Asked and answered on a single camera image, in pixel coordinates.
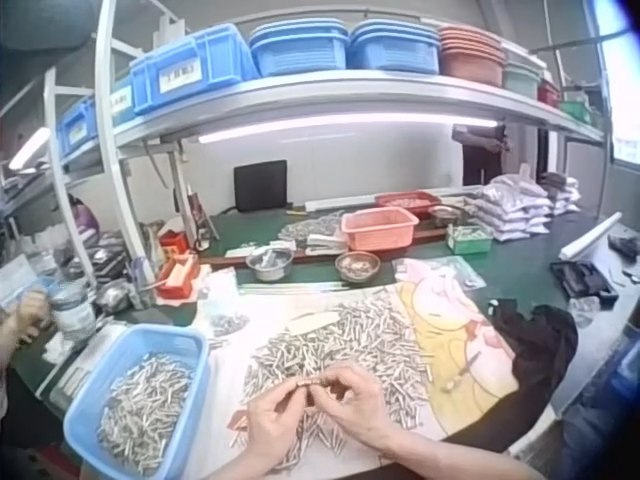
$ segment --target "white tube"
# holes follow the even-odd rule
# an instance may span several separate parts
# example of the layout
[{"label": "white tube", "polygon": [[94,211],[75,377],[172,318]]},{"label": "white tube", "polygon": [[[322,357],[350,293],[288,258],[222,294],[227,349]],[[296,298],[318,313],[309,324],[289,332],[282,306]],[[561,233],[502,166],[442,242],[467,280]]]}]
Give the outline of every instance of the white tube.
[{"label": "white tube", "polygon": [[591,247],[594,243],[600,240],[600,238],[606,235],[607,232],[611,230],[611,228],[613,228],[616,223],[618,223],[618,220],[620,220],[620,218],[622,218],[622,213],[614,213],[605,221],[589,230],[583,236],[562,248],[558,257],[560,258],[560,260],[573,260],[578,255],[583,253],[587,248]]}]

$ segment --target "workbench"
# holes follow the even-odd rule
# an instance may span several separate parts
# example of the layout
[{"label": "workbench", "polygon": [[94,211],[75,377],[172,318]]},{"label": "workbench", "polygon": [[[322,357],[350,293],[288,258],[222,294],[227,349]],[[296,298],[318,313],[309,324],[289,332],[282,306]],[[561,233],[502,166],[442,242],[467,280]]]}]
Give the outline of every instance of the workbench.
[{"label": "workbench", "polygon": [[[230,248],[237,248],[246,242],[258,244],[268,243],[277,238],[277,233],[286,223],[300,221],[304,217],[292,217],[284,211],[265,211],[251,214],[227,214],[214,218],[221,235],[221,241],[215,244],[209,254],[221,255]],[[518,309],[525,316],[539,304],[549,304],[560,308],[567,307],[567,299],[554,280],[549,270],[549,263],[557,259],[560,249],[580,237],[597,224],[597,220],[589,215],[576,213],[556,218],[550,224],[551,233],[527,240],[519,240],[500,244],[494,242],[488,254],[476,254],[465,257],[465,260],[480,274],[487,287],[470,292],[471,298],[478,307],[486,312],[488,302],[496,298],[514,298],[518,301]],[[614,227],[612,233],[630,235],[635,232],[622,225]],[[410,247],[407,256],[428,259],[451,255],[444,242]],[[616,279],[624,279],[620,272],[620,257],[609,250],[606,238],[585,256],[590,258],[609,277],[610,272],[617,272]],[[250,271],[237,271],[239,284],[254,283]],[[327,282],[339,280],[332,262],[294,265],[291,274],[283,280],[291,282]],[[390,262],[383,262],[380,273],[367,286],[393,283],[393,267]],[[610,311],[598,313],[597,318],[586,328],[578,329],[579,344],[576,355],[569,366],[567,374],[551,399],[551,407],[557,415],[569,406],[572,400],[589,382],[598,368],[608,358],[612,347],[627,327],[636,303],[640,298],[640,286],[631,285],[624,279],[626,287],[616,286],[620,298]],[[195,304],[180,307],[157,307],[153,311],[127,313],[120,315],[119,320],[128,322],[160,321],[186,326],[195,315]],[[53,366],[46,363],[41,355],[46,342],[53,332],[45,332],[28,348],[19,350],[13,360],[13,366],[27,384],[35,392]],[[43,392],[43,401],[60,418],[60,411],[49,401],[49,393],[57,380],[72,362],[65,362],[60,372],[53,378]]]}]

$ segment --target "green work surface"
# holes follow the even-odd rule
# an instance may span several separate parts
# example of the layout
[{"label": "green work surface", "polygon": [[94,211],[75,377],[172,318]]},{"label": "green work surface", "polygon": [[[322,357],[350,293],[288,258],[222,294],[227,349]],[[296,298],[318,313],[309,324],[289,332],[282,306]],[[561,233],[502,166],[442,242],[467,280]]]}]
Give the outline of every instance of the green work surface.
[{"label": "green work surface", "polygon": [[[210,251],[223,254],[227,249],[237,248],[243,243],[256,242],[267,244],[277,239],[280,229],[287,223],[304,220],[308,217],[286,215],[282,210],[258,212],[252,214],[228,214],[215,217],[215,225],[221,240]],[[471,297],[479,308],[486,311],[488,301],[494,298],[515,298],[519,309],[525,315],[534,305],[547,303],[559,307],[566,306],[566,299],[551,276],[549,262],[557,259],[558,252],[567,243],[575,240],[596,224],[594,218],[582,214],[573,214],[554,220],[551,233],[528,240],[506,244],[494,243],[491,252],[465,256],[465,260],[484,278],[487,287],[471,292]],[[407,256],[429,259],[451,255],[444,242],[411,247]],[[240,269],[237,272],[238,283],[254,283],[250,271]],[[333,262],[294,265],[291,274],[283,283],[291,282],[327,282],[339,280]],[[393,267],[384,262],[380,273],[372,283],[363,287],[384,285],[394,282]],[[181,307],[157,307],[146,312],[133,312],[118,317],[131,323],[173,323],[186,326],[195,315],[195,305]],[[53,332],[45,332],[33,345],[16,353],[13,365],[27,386],[36,391],[53,366],[41,357],[44,345]],[[65,362],[63,368],[50,382],[43,393],[47,405],[57,414],[63,412],[52,405],[49,393],[57,380],[71,364],[73,358]]]}]

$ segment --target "stack of white bags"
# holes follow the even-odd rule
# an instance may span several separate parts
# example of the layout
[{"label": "stack of white bags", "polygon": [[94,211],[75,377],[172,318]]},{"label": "stack of white bags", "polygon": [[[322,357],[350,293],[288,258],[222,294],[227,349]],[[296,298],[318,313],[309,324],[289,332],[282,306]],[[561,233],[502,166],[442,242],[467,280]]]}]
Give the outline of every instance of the stack of white bags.
[{"label": "stack of white bags", "polygon": [[547,192],[528,177],[507,174],[482,187],[478,199],[468,200],[473,222],[504,242],[549,233],[553,204]]},{"label": "stack of white bags", "polygon": [[553,204],[551,214],[554,217],[563,213],[580,211],[576,205],[576,202],[582,197],[578,191],[578,180],[561,173],[547,172],[542,174],[540,183]]}]

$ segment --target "hand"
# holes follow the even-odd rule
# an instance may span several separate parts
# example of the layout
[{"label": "hand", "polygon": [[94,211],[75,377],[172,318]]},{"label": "hand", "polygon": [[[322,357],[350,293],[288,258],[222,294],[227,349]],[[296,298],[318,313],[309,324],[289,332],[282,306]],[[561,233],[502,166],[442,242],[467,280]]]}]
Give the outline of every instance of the hand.
[{"label": "hand", "polygon": [[36,336],[38,329],[33,324],[49,318],[49,301],[46,294],[40,290],[27,292],[16,307],[13,317],[21,335]]},{"label": "hand", "polygon": [[502,142],[499,142],[495,138],[487,138],[484,142],[484,148],[492,153],[498,153],[504,149],[504,144]]},{"label": "hand", "polygon": [[[309,386],[315,405],[329,415],[349,436],[378,451],[385,451],[389,438],[399,430],[387,413],[387,405],[378,379],[358,365],[346,364],[327,369],[319,376],[330,391]],[[353,396],[340,401],[345,390]]]},{"label": "hand", "polygon": [[289,378],[252,400],[248,408],[249,443],[246,455],[265,473],[285,457],[307,404],[307,388]]}]

